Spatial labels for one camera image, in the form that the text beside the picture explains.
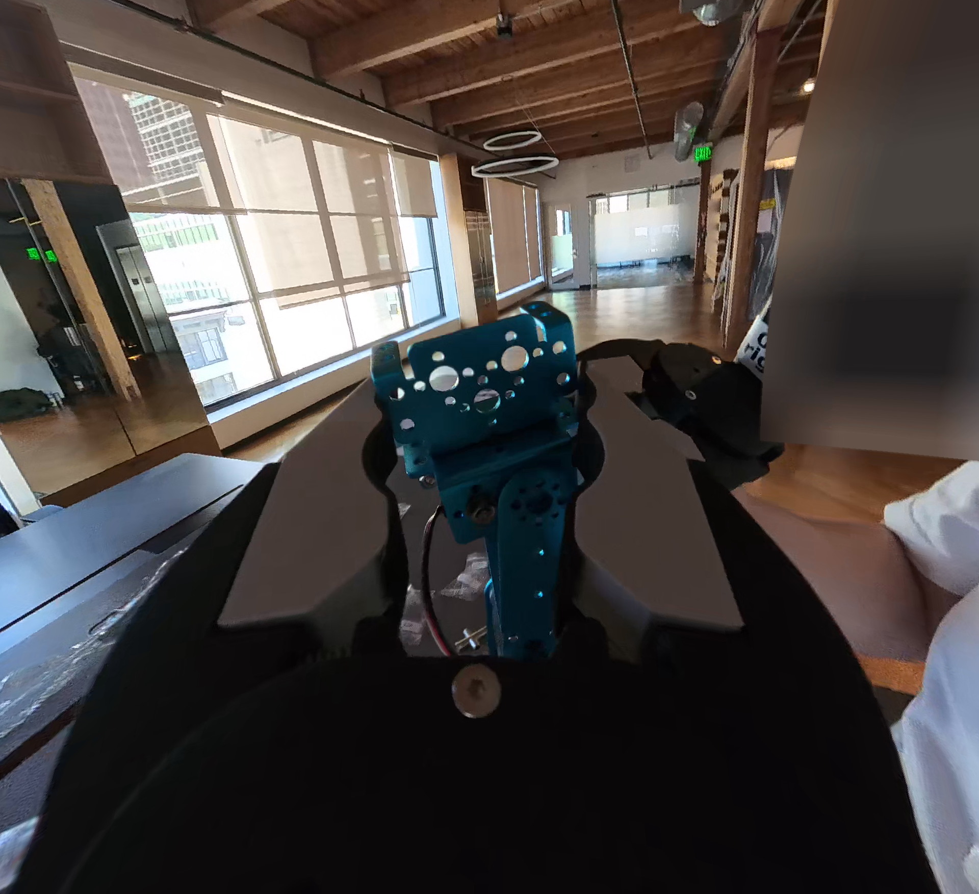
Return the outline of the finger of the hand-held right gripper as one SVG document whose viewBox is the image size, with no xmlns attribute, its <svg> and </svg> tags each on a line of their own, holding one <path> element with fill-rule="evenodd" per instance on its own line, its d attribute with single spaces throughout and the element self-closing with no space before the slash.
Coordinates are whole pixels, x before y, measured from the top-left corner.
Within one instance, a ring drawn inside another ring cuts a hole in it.
<svg viewBox="0 0 979 894">
<path fill-rule="evenodd" d="M 657 429 L 656 435 L 659 441 L 681 454 L 687 460 L 704 461 L 702 452 L 692 437 L 668 423 L 655 411 L 654 406 L 641 393 L 627 392 L 626 397 L 652 421 L 654 427 Z"/>
<path fill-rule="evenodd" d="M 595 396 L 603 389 L 631 396 L 643 392 L 644 372 L 633 359 L 586 361 L 584 373 Z"/>
</svg>

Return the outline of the blue toy robot arm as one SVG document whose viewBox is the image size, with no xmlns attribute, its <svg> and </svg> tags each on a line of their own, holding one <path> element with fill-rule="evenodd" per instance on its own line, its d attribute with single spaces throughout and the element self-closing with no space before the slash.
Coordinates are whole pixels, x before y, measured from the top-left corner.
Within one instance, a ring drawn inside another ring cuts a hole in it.
<svg viewBox="0 0 979 894">
<path fill-rule="evenodd" d="M 491 572 L 483 603 L 491 655 L 548 656 L 566 517 L 579 485 L 578 360 L 569 318 L 534 301 L 518 316 L 413 344 L 375 347 L 371 380 L 406 474 L 435 488 L 422 539 L 429 631 L 455 655 L 434 613 L 434 527 L 460 545 L 483 542 Z"/>
</svg>

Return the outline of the person's right forearm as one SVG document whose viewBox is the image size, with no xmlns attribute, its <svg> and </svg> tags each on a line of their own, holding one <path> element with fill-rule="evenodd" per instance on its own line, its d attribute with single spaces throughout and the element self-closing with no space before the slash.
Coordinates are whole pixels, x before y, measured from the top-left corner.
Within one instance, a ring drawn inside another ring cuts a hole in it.
<svg viewBox="0 0 979 894">
<path fill-rule="evenodd" d="M 735 492 L 829 609 L 875 675 L 919 678 L 960 599 L 884 509 L 930 488 L 961 460 L 787 445 L 764 478 Z"/>
</svg>

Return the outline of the dark grey desk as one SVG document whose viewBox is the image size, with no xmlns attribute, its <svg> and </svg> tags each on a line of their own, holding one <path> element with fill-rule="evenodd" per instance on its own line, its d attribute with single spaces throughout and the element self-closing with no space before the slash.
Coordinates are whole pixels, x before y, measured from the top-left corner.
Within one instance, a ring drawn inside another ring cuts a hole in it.
<svg viewBox="0 0 979 894">
<path fill-rule="evenodd" d="M 221 612 L 221 607 L 227 597 L 231 582 L 234 578 L 238 563 L 241 561 L 244 549 L 248 546 L 253 530 L 254 521 L 261 515 L 270 483 L 274 478 L 277 467 L 272 465 L 268 471 L 259 471 L 238 495 L 222 509 L 213 520 L 193 537 L 183 542 L 189 542 L 192 547 L 195 538 L 201 533 L 206 534 L 210 524 L 216 519 L 218 527 L 216 534 L 211 531 L 209 537 L 204 537 L 203 554 L 199 549 L 195 554 L 190 552 L 190 560 L 185 562 L 183 572 L 177 571 L 179 578 L 176 589 L 176 601 L 171 597 L 164 599 L 167 612 L 151 613 L 147 627 L 143 619 L 143 628 L 148 628 L 154 640 L 146 643 L 150 648 L 170 648 L 170 661 L 160 662 L 153 666 L 156 659 L 150 649 L 126 649 L 123 637 L 116 644 L 120 650 L 120 658 L 116 663 L 121 667 L 110 667 L 108 682 L 108 704 L 104 704 L 104 693 L 96 695 L 96 718 L 101 717 L 102 723 L 89 721 L 82 730 L 90 731 L 88 725 L 94 727 L 91 733 L 83 733 L 86 747 L 82 749 L 83 757 L 80 762 L 82 773 L 92 772 L 93 783 L 80 786 L 80 806 L 74 814 L 68 814 L 67 840 L 80 836 L 81 827 L 96 822 L 96 800 L 108 799 L 109 818 L 111 819 L 116 806 L 127 799 L 129 793 L 137 789 L 144 779 L 151 778 L 156 766 L 164 761 L 171 751 L 182 750 L 186 739 L 193 732 L 206 725 L 210 718 L 230 706 L 237 697 L 248 695 L 255 687 L 268 680 L 275 680 L 280 674 L 287 673 L 296 667 L 302 669 L 314 655 L 318 646 L 312 635 L 307 634 L 301 624 L 283 623 L 278 628 L 270 624 L 264 629 L 251 627 L 241 631 L 217 631 L 214 619 Z M 492 758 L 496 762 L 504 762 L 504 768 L 499 771 L 509 773 L 517 771 L 517 730 L 506 728 L 523 722 L 530 734 L 532 716 L 544 718 L 553 714 L 565 718 L 570 713 L 569 687 L 574 687 L 573 677 L 581 676 L 581 670 L 569 666 L 561 666 L 565 662 L 559 657 L 558 665 L 553 662 L 537 661 L 520 663 L 510 660 L 491 659 L 487 656 L 476 658 L 458 658 L 443 660 L 436 664 L 429 660 L 424 664 L 433 673 L 436 670 L 460 670 L 466 664 L 484 664 L 493 668 L 499 677 L 504 695 L 500 697 L 502 709 L 496 716 L 499 729 L 503 731 L 502 743 L 490 746 Z M 266 704 L 265 712 L 260 718 L 272 718 L 274 724 L 278 718 L 285 721 L 286 744 L 283 745 L 288 753 L 278 754 L 278 749 L 272 744 L 242 744 L 244 751 L 239 756 L 231 745 L 225 750 L 219 742 L 210 745 L 206 752 L 183 757 L 210 758 L 210 747 L 217 750 L 214 758 L 231 759 L 231 781 L 227 786 L 218 782 L 218 794 L 215 797 L 202 796 L 199 799 L 191 795 L 183 798 L 183 793 L 164 794 L 164 799 L 177 802 L 176 810 L 169 811 L 151 804 L 150 812 L 160 812 L 163 815 L 163 825 L 137 827 L 136 839 L 166 839 L 165 833 L 170 830 L 164 827 L 188 827 L 190 837 L 181 839 L 179 835 L 174 840 L 176 853 L 187 855 L 191 866 L 203 871 L 211 869 L 214 862 L 224 858 L 231 867 L 244 870 L 246 879 L 257 877 L 259 873 L 271 872 L 271 881 L 255 881 L 261 887 L 268 883 L 271 889 L 273 882 L 285 884 L 287 876 L 320 876 L 324 871 L 329 873 L 323 863 L 342 857 L 343 846 L 348 837 L 344 836 L 344 824 L 337 825 L 335 820 L 337 810 L 331 808 L 334 803 L 331 795 L 316 796 L 300 794 L 303 787 L 304 773 L 316 771 L 312 760 L 330 758 L 330 750 L 326 743 L 326 731 L 340 727 L 340 719 L 336 719 L 336 728 L 331 724 L 324 727 L 322 746 L 316 741 L 319 737 L 312 727 L 312 718 L 285 717 L 285 709 L 280 714 L 273 703 Z M 41 814 L 51 776 L 58 763 L 58 756 L 67 742 L 67 729 L 74 723 L 84 706 L 84 698 L 65 710 L 47 726 L 39 729 L 26 739 L 16 744 L 7 753 L 2 753 L 2 827 L 18 827 L 27 822 L 29 814 Z M 300 731 L 313 731 L 314 741 L 312 756 L 308 757 L 305 765 L 300 761 L 300 770 L 286 771 L 282 778 L 275 771 L 265 776 L 259 768 L 259 759 L 299 757 Z M 129 784 L 124 784 L 121 799 L 110 797 L 111 786 L 116 782 L 113 773 L 104 770 L 95 771 L 96 758 L 120 758 L 123 745 L 135 749 L 131 759 L 136 771 L 128 776 Z M 67 840 L 55 839 L 55 853 L 41 853 L 41 866 L 58 866 L 64 863 L 60 859 L 67 855 L 72 860 L 77 854 L 67 852 Z"/>
</svg>

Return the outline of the frosted glass partition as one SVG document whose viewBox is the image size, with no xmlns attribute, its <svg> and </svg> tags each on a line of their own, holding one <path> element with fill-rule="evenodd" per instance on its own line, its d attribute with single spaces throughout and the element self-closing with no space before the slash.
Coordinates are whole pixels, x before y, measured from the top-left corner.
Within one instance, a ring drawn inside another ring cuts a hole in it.
<svg viewBox="0 0 979 894">
<path fill-rule="evenodd" d="M 591 198 L 594 264 L 605 268 L 692 260 L 698 199 L 695 185 Z"/>
</svg>

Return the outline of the white door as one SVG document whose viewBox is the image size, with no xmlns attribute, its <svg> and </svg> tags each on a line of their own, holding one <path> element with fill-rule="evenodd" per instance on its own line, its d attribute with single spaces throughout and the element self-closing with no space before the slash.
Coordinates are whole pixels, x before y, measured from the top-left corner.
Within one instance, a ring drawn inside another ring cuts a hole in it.
<svg viewBox="0 0 979 894">
<path fill-rule="evenodd" d="M 576 245 L 573 235 L 572 212 L 556 202 L 544 204 L 547 281 L 552 292 L 574 286 Z"/>
</svg>

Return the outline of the tall wooden column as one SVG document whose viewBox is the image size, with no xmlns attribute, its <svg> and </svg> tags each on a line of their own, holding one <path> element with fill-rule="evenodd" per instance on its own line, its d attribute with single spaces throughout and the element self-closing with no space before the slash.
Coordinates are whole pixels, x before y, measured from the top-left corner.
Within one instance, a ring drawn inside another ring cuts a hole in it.
<svg viewBox="0 0 979 894">
<path fill-rule="evenodd" d="M 781 29 L 768 29 L 757 32 L 752 44 L 735 233 L 729 246 L 730 259 L 722 315 L 725 350 L 730 354 L 737 351 L 748 326 L 752 259 L 780 39 Z"/>
</svg>

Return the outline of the smooth wooden pillar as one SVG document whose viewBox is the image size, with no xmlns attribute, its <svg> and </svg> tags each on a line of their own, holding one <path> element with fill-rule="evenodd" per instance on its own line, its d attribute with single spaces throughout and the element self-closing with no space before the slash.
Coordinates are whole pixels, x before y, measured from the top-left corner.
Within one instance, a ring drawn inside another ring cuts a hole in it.
<svg viewBox="0 0 979 894">
<path fill-rule="evenodd" d="M 483 181 L 468 159 L 444 154 L 439 166 L 460 325 L 474 328 L 498 317 L 491 217 Z"/>
</svg>

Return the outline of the narrow beige roller blind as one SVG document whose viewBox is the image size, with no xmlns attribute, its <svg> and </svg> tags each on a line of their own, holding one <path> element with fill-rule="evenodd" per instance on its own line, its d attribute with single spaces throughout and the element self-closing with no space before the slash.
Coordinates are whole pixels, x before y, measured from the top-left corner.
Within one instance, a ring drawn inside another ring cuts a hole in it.
<svg viewBox="0 0 979 894">
<path fill-rule="evenodd" d="M 394 213 L 401 217 L 437 218 L 430 158 L 391 149 L 389 162 Z"/>
</svg>

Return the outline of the crumpled clear plastic wrap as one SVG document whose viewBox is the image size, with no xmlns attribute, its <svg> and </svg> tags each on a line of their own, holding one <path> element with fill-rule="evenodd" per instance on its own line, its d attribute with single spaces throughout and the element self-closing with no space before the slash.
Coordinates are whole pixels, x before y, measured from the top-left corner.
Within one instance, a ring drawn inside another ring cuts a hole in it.
<svg viewBox="0 0 979 894">
<path fill-rule="evenodd" d="M 3 754 L 87 695 L 128 624 L 189 545 L 137 559 L 131 574 L 2 654 Z"/>
</svg>

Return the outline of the dark elevator door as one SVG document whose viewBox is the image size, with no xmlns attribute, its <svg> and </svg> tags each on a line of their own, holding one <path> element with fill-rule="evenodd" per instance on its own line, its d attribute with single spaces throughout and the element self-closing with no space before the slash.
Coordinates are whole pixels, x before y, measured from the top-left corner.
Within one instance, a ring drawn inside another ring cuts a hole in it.
<svg viewBox="0 0 979 894">
<path fill-rule="evenodd" d="M 144 354 L 179 349 L 164 301 L 130 219 L 98 225 L 97 233 L 137 329 Z"/>
</svg>

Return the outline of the dark green bag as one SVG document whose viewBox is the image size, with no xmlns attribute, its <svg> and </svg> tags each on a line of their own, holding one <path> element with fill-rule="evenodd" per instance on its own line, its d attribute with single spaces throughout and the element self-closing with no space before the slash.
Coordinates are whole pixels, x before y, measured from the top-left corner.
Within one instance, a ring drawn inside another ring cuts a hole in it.
<svg viewBox="0 0 979 894">
<path fill-rule="evenodd" d="M 47 394 L 31 388 L 3 390 L 0 393 L 2 424 L 45 415 L 56 403 Z"/>
</svg>

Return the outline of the rough wooden column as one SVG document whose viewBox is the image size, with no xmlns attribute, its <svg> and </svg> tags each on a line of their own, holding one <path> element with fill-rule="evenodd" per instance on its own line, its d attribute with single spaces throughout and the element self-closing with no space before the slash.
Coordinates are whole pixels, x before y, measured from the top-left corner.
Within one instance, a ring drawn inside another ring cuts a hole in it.
<svg viewBox="0 0 979 894">
<path fill-rule="evenodd" d="M 54 183 L 34 178 L 22 178 L 20 182 L 31 198 L 34 212 L 58 257 L 116 395 L 126 401 L 139 400 L 142 397 L 140 387 Z"/>
</svg>

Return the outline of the small silver ventilation duct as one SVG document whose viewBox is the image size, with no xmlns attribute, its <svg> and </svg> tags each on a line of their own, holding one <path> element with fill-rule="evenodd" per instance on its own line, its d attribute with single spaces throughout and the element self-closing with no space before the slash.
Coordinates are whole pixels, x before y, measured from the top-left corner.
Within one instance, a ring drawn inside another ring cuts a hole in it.
<svg viewBox="0 0 979 894">
<path fill-rule="evenodd" d="M 693 153 L 694 140 L 704 117 L 704 106 L 694 101 L 680 108 L 675 115 L 674 151 L 678 163 L 688 161 Z"/>
</svg>

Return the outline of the wooden wall shelf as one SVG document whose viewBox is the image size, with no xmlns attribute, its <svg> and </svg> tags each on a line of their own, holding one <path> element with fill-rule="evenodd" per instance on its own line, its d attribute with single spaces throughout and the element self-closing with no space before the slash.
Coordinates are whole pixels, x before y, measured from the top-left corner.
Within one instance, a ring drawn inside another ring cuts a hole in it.
<svg viewBox="0 0 979 894">
<path fill-rule="evenodd" d="M 1 176 L 114 180 L 45 10 L 1 0 Z"/>
</svg>

